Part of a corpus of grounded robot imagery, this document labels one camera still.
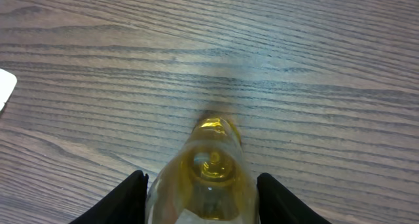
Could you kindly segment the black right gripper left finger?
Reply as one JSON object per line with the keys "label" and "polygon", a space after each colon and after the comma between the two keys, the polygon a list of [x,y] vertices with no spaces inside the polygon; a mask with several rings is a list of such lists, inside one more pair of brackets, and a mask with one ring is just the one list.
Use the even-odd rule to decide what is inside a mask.
{"label": "black right gripper left finger", "polygon": [[148,179],[136,170],[70,224],[144,224]]}

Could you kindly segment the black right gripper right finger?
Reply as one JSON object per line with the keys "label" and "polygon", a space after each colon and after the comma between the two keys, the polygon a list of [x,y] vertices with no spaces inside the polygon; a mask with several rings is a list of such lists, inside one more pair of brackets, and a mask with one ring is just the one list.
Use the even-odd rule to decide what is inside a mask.
{"label": "black right gripper right finger", "polygon": [[261,224],[331,224],[269,173],[257,178]]}

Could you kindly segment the yellow oil bottle silver cap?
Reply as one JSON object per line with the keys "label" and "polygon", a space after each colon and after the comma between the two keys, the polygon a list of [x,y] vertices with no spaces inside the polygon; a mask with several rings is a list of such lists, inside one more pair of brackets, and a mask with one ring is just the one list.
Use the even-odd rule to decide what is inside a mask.
{"label": "yellow oil bottle silver cap", "polygon": [[260,222],[256,182],[231,122],[208,117],[197,123],[151,185],[145,222]]}

